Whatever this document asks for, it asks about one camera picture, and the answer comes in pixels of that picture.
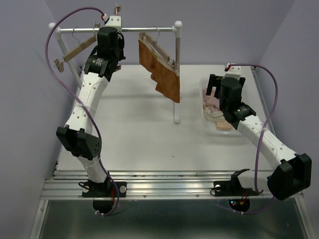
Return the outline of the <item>cream beige underwear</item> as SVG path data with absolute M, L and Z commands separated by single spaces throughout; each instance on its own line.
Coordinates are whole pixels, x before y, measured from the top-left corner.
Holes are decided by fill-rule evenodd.
M 218 130 L 231 130 L 232 126 L 228 123 L 222 111 L 215 106 L 203 105 L 203 113 L 206 120 L 214 122 Z

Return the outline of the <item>beige hanger with pink underwear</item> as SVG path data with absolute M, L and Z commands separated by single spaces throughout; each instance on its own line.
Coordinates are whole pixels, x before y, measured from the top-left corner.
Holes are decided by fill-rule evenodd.
M 119 12 L 121 11 L 122 7 L 119 4 L 115 4 L 115 8 L 114 8 L 114 15 L 119 15 Z M 125 41 L 124 41 L 124 36 L 122 34 L 122 32 L 117 31 L 117 43 L 118 46 L 116 47 L 115 53 L 116 53 L 116 57 L 117 57 L 117 66 L 116 66 L 116 71 L 121 70 L 121 65 L 119 65 L 119 62 L 123 59 L 125 59 L 124 57 L 124 47 L 125 47 Z

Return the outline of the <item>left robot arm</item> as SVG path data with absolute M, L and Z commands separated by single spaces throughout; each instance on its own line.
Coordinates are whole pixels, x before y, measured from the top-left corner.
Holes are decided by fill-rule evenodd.
M 108 197 L 114 186 L 101 165 L 102 139 L 94 136 L 94 122 L 102 93 L 107 87 L 118 62 L 124 59 L 124 37 L 114 27 L 102 27 L 97 33 L 97 45 L 82 70 L 82 87 L 72 114 L 56 135 L 64 148 L 84 167 L 88 180 L 79 185 L 83 197 Z

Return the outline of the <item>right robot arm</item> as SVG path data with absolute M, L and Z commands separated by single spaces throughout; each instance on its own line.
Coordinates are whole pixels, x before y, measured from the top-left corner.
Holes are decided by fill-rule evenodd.
M 285 200 L 311 185 L 312 160 L 285 146 L 260 121 L 256 112 L 242 102 L 245 78 L 221 77 L 211 74 L 206 93 L 214 93 L 219 108 L 232 127 L 255 145 L 270 164 L 273 172 L 241 169 L 228 181 L 214 182 L 215 196 L 255 196 L 270 192 L 276 199 Z

